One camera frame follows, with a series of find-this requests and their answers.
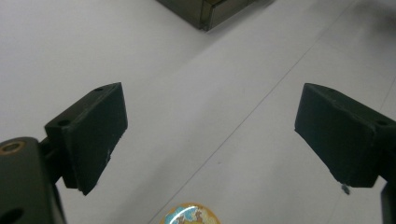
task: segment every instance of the circular object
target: circular object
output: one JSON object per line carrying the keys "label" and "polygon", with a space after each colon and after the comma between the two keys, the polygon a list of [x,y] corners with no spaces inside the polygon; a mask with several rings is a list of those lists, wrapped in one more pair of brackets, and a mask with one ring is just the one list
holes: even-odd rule
{"label": "circular object", "polygon": [[10,142],[0,146],[0,156],[6,156],[18,152],[24,147],[25,143],[22,141]]}
{"label": "circular object", "polygon": [[220,224],[215,214],[198,203],[183,203],[172,208],[160,224]]}

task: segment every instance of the screw hole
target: screw hole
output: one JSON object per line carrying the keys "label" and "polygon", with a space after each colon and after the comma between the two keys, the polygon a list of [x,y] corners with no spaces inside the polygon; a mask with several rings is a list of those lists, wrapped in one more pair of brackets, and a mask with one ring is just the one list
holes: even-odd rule
{"label": "screw hole", "polygon": [[58,122],[58,125],[59,126],[67,126],[67,125],[69,125],[70,124],[70,120],[68,120],[68,119],[64,119],[64,120],[61,120],[61,121],[59,121]]}
{"label": "screw hole", "polygon": [[15,153],[24,147],[25,143],[22,141],[11,142],[4,146],[0,146],[0,156]]}
{"label": "screw hole", "polygon": [[384,120],[377,120],[377,124],[382,125],[382,126],[387,126],[388,124]]}
{"label": "screw hole", "polygon": [[0,224],[15,223],[22,217],[22,215],[23,215],[23,210],[21,208],[14,208],[0,217]]}

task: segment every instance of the round sticker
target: round sticker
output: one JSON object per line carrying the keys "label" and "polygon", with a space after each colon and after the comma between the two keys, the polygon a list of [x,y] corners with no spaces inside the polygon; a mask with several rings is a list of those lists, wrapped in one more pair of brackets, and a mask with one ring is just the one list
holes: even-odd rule
{"label": "round sticker", "polygon": [[183,203],[172,208],[160,224],[220,224],[210,209],[198,203]]}

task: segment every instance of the black rubber pad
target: black rubber pad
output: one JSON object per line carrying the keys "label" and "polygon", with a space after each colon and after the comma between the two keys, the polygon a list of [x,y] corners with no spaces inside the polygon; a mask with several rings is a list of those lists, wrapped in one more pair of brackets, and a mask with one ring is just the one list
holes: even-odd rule
{"label": "black rubber pad", "polygon": [[50,144],[63,153],[68,188],[86,195],[95,187],[127,126],[120,83],[89,92],[45,126]]}
{"label": "black rubber pad", "polygon": [[396,123],[333,89],[305,84],[295,131],[339,182],[370,188],[384,150],[396,148]]}

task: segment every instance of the white floor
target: white floor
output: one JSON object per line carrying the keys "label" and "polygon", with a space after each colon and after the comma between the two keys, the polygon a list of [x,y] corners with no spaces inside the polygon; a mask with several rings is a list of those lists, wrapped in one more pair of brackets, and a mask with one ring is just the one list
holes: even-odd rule
{"label": "white floor", "polygon": [[155,0],[0,1],[0,141],[43,139],[88,91],[122,82],[129,129],[69,224],[159,223],[184,202],[227,224],[382,223],[294,131],[305,82],[396,119],[393,0],[266,0],[209,33]]}

